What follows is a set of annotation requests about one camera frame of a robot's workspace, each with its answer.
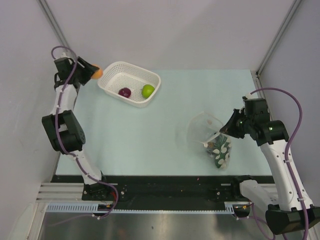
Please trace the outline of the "red orange fake fruit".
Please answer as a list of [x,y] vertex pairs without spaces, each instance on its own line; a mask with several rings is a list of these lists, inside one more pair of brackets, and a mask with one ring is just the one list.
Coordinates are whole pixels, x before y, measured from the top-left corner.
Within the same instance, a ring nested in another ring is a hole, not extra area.
[[94,64],[93,66],[96,67],[97,70],[94,72],[94,74],[92,75],[91,78],[94,79],[94,80],[98,80],[99,78],[102,77],[102,75],[103,75],[103,70],[102,70],[98,65],[96,65],[96,64]]

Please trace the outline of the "dark green fake cucumber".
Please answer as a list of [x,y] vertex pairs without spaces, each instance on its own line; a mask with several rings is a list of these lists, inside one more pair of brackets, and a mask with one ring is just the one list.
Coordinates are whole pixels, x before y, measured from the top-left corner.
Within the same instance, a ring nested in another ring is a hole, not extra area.
[[232,149],[231,138],[220,134],[214,142],[212,154],[214,156],[214,163],[218,169],[225,169],[230,160]]

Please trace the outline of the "polka dot zip bag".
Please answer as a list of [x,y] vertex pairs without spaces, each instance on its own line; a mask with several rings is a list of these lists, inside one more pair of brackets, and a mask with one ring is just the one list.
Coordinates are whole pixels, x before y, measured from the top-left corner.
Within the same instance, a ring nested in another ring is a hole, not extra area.
[[226,170],[230,159],[227,167],[221,169],[216,167],[214,156],[206,153],[209,142],[214,143],[219,135],[225,135],[219,132],[222,126],[223,123],[220,119],[206,111],[202,111],[190,120],[181,120],[176,125],[175,143],[179,149],[199,159],[201,162],[207,162],[220,171]]

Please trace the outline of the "purple fake fruit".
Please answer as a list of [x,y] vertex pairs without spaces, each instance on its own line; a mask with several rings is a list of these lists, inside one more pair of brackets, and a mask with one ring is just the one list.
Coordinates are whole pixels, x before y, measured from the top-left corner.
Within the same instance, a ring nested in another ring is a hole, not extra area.
[[127,87],[123,87],[118,91],[118,94],[122,97],[129,98],[132,94],[132,91]]

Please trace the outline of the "green fake fruit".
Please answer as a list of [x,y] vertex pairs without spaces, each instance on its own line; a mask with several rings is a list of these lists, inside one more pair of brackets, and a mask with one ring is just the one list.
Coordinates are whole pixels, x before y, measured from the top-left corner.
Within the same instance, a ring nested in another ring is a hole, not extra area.
[[153,94],[154,91],[155,91],[155,88],[152,85],[146,84],[143,86],[141,90],[141,95],[143,98],[148,99]]

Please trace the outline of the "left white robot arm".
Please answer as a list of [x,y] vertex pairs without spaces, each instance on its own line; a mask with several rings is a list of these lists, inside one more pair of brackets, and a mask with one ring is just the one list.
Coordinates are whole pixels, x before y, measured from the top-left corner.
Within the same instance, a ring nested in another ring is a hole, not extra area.
[[52,148],[70,158],[78,167],[84,182],[82,200],[105,200],[111,188],[104,184],[102,172],[94,166],[84,151],[86,136],[73,110],[80,86],[84,86],[99,70],[81,57],[63,56],[54,60],[55,102],[51,113],[41,122]]

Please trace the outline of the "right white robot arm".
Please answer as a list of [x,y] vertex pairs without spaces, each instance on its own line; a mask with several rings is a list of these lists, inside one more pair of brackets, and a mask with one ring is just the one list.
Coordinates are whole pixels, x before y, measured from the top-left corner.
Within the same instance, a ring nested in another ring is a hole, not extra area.
[[274,235],[303,231],[306,239],[309,229],[320,221],[320,208],[306,193],[290,157],[290,139],[284,123],[271,120],[266,107],[234,109],[220,132],[238,139],[250,135],[256,141],[270,167],[277,192],[274,199],[252,177],[243,176],[230,188],[231,196],[237,201],[247,198],[264,211],[267,226]]

